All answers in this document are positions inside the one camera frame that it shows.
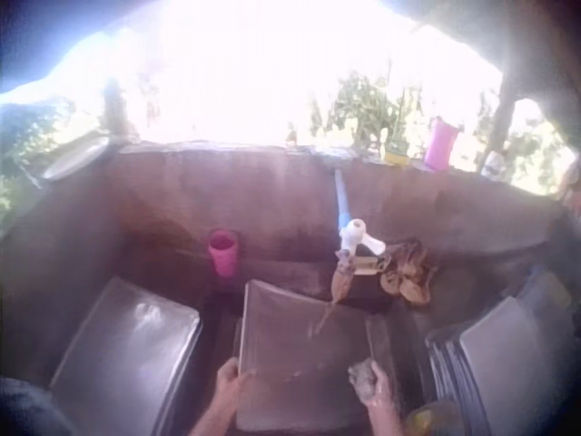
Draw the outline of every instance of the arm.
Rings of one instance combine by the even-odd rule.
[[[375,361],[371,362],[371,369],[377,378],[375,392],[371,398],[363,398],[359,392],[358,395],[367,407],[373,435],[405,436],[403,424],[391,397],[389,377]]]
[[[238,409],[240,392],[250,374],[239,375],[238,359],[232,357],[218,370],[216,390],[210,407],[189,436],[223,436]]]

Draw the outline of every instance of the blue pipe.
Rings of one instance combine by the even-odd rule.
[[[339,230],[341,230],[351,221],[347,191],[345,190],[341,170],[335,170],[335,188],[337,190],[337,205],[339,207]]]

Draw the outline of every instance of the pink container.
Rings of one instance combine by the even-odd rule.
[[[432,130],[428,152],[424,162],[433,170],[447,170],[450,154],[459,130],[448,123],[437,119]]]
[[[216,273],[230,279],[238,271],[238,238],[229,230],[216,230],[210,235],[208,251]]]

